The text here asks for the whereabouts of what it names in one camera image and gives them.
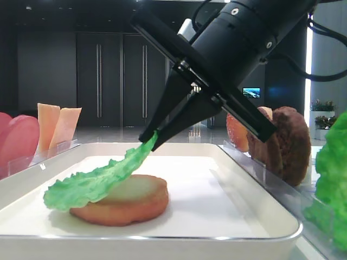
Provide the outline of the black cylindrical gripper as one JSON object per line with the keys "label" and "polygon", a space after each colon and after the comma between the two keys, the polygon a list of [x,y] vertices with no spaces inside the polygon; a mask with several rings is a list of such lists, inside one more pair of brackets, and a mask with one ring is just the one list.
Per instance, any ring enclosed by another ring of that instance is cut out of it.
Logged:
{"label": "black cylindrical gripper", "polygon": [[231,1],[187,41],[142,6],[131,25],[173,63],[159,105],[141,142],[157,131],[152,149],[226,110],[256,138],[267,141],[275,126],[238,85],[276,48],[316,1]]}

